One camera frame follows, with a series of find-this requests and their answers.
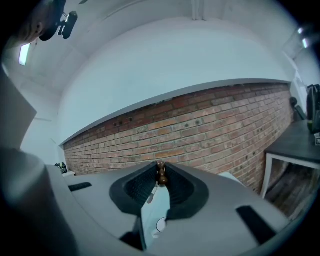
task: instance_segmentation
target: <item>black slot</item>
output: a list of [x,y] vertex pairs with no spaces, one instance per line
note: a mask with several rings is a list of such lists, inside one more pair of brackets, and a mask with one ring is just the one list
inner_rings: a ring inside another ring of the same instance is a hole
[[79,183],[79,184],[75,184],[75,185],[70,185],[68,186],[70,191],[73,192],[73,191],[77,191],[77,190],[83,190],[85,188],[88,188],[88,187],[91,187],[91,183],[89,182],[83,182],[83,183]]
[[236,209],[236,212],[240,215],[260,245],[276,235],[251,206],[241,206]]

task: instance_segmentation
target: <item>ceiling light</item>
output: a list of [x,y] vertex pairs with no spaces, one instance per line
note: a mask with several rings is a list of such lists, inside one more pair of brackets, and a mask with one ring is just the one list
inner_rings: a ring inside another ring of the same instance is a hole
[[304,48],[308,48],[309,45],[306,38],[302,40],[302,43]]
[[19,64],[21,64],[22,66],[26,65],[29,47],[30,47],[30,43],[21,47]]

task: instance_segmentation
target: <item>brick wall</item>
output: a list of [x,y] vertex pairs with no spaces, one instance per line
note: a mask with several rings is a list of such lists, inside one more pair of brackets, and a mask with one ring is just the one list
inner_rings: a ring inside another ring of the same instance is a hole
[[83,175],[164,160],[213,174],[228,171],[259,190],[264,149],[292,122],[290,96],[283,84],[235,85],[179,96],[71,139],[64,145],[66,163]]

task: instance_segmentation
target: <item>table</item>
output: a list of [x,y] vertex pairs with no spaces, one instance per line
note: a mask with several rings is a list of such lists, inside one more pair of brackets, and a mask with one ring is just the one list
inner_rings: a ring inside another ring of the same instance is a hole
[[315,145],[315,136],[310,134],[307,120],[292,123],[264,152],[266,163],[260,193],[262,198],[268,190],[273,159],[320,170],[320,146]]

